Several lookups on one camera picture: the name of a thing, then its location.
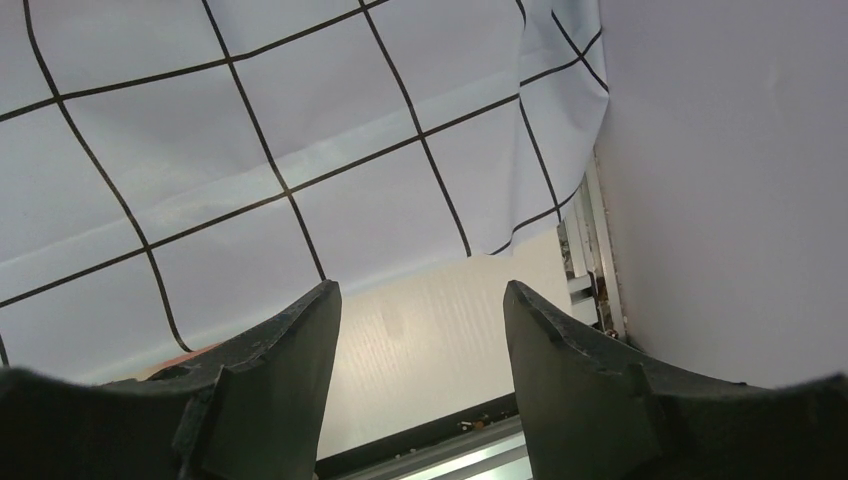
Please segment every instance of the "gray wall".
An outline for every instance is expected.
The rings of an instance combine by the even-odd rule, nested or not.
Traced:
[[[630,331],[774,386],[848,371],[848,2],[601,0]]]

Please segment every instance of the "white surface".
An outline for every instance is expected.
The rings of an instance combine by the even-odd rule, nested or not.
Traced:
[[[512,257],[474,257],[346,296],[318,458],[513,392],[503,323],[521,280],[565,312],[555,230]]]
[[[848,3],[601,0],[629,328],[700,373],[848,370]]]
[[[322,272],[349,295],[509,253],[555,224],[606,108],[582,63],[519,83],[586,49],[595,0],[525,1],[527,42],[514,0],[31,3],[32,43],[22,2],[0,0],[0,345],[71,380],[224,340]],[[76,334],[36,345],[52,331]]]

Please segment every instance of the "wall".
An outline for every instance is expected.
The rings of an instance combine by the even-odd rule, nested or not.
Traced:
[[[774,386],[848,371],[848,2],[601,0],[629,329]]]

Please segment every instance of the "white wall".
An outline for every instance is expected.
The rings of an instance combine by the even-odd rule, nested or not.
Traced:
[[[848,371],[848,2],[601,0],[630,330],[772,386]]]

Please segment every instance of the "white curtain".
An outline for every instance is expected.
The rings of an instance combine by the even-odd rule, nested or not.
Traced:
[[[0,0],[0,354],[108,381],[559,221],[596,0]]]

